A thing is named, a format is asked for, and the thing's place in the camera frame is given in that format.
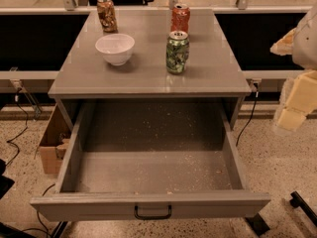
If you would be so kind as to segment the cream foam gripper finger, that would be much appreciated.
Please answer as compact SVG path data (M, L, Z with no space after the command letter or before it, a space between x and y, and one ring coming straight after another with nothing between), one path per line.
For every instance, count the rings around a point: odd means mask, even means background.
M317 71L305 70L284 83L273 117L273 132L295 132L316 109Z

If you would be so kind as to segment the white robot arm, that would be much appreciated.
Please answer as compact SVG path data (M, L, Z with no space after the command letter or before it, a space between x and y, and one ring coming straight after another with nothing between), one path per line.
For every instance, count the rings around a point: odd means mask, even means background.
M317 109L317 4L270 51L291 55L292 61L304 69L284 83L274 114L274 133L285 136L295 132Z

